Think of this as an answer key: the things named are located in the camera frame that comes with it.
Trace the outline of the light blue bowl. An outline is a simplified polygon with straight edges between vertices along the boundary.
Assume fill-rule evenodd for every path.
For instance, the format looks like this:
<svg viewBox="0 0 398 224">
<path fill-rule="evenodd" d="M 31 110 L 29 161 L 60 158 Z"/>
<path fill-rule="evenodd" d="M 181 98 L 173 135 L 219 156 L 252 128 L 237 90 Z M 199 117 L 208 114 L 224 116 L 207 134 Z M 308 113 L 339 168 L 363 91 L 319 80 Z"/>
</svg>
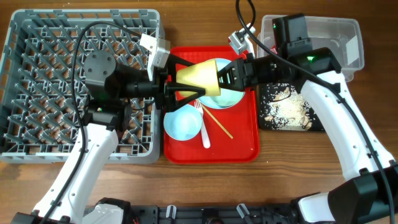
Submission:
<svg viewBox="0 0 398 224">
<path fill-rule="evenodd" d="M 188 141 L 201 130 L 203 119 L 192 105 L 185 105 L 164 116 L 164 130 L 174 140 Z"/>
</svg>

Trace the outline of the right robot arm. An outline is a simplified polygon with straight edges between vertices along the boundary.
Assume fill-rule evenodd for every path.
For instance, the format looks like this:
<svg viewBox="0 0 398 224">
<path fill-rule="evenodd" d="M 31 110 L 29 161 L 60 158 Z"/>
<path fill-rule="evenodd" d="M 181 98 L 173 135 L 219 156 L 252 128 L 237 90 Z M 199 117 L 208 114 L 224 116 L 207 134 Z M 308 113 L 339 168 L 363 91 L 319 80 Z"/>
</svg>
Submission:
<svg viewBox="0 0 398 224">
<path fill-rule="evenodd" d="M 304 223 L 367 223 L 397 213 L 397 162 L 378 141 L 351 97 L 341 65 L 326 47 L 314 49 L 303 14 L 272 21 L 275 51 L 239 58 L 222 69 L 185 62 L 172 75 L 170 89 L 184 91 L 178 109 L 222 88 L 289 82 L 321 121 L 338 155 L 345 182 L 323 194 L 296 200 Z"/>
</svg>

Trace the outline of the yellow plastic cup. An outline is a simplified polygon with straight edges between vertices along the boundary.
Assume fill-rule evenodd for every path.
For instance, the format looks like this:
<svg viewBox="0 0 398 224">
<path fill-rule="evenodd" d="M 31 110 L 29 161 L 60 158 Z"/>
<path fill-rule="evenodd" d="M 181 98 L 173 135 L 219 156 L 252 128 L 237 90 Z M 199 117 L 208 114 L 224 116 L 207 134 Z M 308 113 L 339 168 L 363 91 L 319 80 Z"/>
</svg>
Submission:
<svg viewBox="0 0 398 224">
<path fill-rule="evenodd" d="M 220 96 L 218 68 L 215 59 L 207 60 L 177 71 L 176 81 L 205 89 L 205 96 Z"/>
</svg>

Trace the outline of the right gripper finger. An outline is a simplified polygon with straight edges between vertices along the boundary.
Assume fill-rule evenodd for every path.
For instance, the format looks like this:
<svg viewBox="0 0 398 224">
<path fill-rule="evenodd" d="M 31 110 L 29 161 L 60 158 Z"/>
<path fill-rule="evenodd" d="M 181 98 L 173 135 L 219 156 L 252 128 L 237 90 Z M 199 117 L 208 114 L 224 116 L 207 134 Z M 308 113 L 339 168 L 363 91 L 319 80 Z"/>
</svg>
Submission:
<svg viewBox="0 0 398 224">
<path fill-rule="evenodd" d="M 229 63 L 225 63 L 224 67 L 217 71 L 218 77 L 230 75 L 232 77 L 241 76 L 241 59 L 235 59 Z"/>
<path fill-rule="evenodd" d="M 228 90 L 241 91 L 241 83 L 239 81 L 228 80 L 223 77 L 219 77 L 218 86 Z"/>
</svg>

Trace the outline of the white plastic fork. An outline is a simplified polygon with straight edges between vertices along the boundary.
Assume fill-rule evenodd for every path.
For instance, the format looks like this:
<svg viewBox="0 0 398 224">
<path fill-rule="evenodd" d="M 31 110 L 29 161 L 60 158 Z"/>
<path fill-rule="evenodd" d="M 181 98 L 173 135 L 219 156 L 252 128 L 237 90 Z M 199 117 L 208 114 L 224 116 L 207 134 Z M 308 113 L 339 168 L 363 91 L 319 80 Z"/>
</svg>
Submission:
<svg viewBox="0 0 398 224">
<path fill-rule="evenodd" d="M 202 105 L 198 100 L 195 100 L 194 107 L 198 110 L 198 112 L 200 113 L 200 116 L 201 116 L 201 138 L 202 138 L 203 147 L 205 149 L 209 149 L 211 146 L 211 143 L 210 143 L 210 139 L 209 139 L 209 136 L 208 136 L 208 133 L 206 130 L 206 126 L 204 123 L 204 119 L 203 119 Z"/>
</svg>

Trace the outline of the red snack wrapper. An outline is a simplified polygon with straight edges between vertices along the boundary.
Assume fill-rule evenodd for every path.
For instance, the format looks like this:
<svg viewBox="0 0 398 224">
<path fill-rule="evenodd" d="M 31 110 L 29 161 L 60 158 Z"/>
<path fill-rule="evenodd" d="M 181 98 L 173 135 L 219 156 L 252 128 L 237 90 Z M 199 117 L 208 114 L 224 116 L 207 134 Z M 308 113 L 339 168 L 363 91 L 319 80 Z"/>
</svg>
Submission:
<svg viewBox="0 0 398 224">
<path fill-rule="evenodd" d="M 277 54 L 277 50 L 276 50 L 275 45 L 271 48 L 271 52 L 273 52 L 274 54 Z"/>
</svg>

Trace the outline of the wooden chopstick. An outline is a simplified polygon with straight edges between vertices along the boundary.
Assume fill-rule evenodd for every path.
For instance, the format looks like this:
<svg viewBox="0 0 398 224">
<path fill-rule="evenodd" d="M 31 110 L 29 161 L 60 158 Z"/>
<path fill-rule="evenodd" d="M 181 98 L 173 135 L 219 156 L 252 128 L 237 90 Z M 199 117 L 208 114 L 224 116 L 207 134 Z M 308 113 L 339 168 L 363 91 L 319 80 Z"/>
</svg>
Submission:
<svg viewBox="0 0 398 224">
<path fill-rule="evenodd" d="M 216 119 L 216 117 L 207 109 L 207 107 L 204 106 L 202 103 L 200 103 L 200 104 L 201 104 L 202 109 L 204 109 L 208 113 L 210 118 L 225 132 L 225 134 L 230 139 L 233 139 L 233 135 Z"/>
</svg>

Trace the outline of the light blue round plate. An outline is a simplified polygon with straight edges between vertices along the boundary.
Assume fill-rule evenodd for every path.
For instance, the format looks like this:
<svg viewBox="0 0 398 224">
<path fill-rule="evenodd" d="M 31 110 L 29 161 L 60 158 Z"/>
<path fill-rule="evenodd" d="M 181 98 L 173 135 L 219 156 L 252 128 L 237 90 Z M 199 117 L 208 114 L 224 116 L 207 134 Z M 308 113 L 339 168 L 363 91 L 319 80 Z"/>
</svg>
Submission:
<svg viewBox="0 0 398 224">
<path fill-rule="evenodd" d="M 216 73 L 225 68 L 231 61 L 224 58 L 216 58 L 198 64 L 201 69 L 201 86 L 206 90 L 204 96 L 197 99 L 198 103 L 209 106 L 213 109 L 230 108 L 239 103 L 243 96 L 243 91 L 234 91 L 220 88 L 216 81 Z"/>
</svg>

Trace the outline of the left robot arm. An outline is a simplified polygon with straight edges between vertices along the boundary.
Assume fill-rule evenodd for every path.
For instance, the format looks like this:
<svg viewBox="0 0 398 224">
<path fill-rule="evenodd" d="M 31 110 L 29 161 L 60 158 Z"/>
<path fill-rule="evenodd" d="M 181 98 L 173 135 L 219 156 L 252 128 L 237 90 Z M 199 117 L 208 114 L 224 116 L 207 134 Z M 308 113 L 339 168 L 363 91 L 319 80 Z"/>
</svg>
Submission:
<svg viewBox="0 0 398 224">
<path fill-rule="evenodd" d="M 138 70 L 118 63 L 104 50 L 89 54 L 84 62 L 86 86 L 91 99 L 82 116 L 71 154 L 55 182 L 29 214 L 18 212 L 13 223 L 136 223 L 131 204 L 103 198 L 90 213 L 85 207 L 94 184 L 111 153 L 129 127 L 131 98 L 153 97 L 155 105 L 175 111 L 203 96 L 203 88 L 176 81 L 175 67 L 193 63 L 175 55 L 150 57 L 149 68 Z"/>
</svg>

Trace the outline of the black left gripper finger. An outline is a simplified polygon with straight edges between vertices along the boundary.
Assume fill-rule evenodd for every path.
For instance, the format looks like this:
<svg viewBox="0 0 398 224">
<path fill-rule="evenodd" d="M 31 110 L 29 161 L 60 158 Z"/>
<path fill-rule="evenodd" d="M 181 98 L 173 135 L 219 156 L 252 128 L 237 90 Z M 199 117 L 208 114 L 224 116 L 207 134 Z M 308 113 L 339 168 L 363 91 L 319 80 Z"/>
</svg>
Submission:
<svg viewBox="0 0 398 224">
<path fill-rule="evenodd" d="M 177 71 L 176 71 L 177 65 L 183 65 L 186 67 L 190 67 L 194 64 L 195 63 L 185 60 L 183 58 L 180 58 L 174 54 L 169 54 L 168 59 L 167 59 L 167 69 L 168 69 L 169 75 L 175 75 L 177 73 Z"/>
<path fill-rule="evenodd" d="M 191 86 L 182 83 L 165 84 L 164 90 L 164 109 L 166 112 L 174 112 L 181 107 L 204 96 L 206 93 L 202 87 Z"/>
</svg>

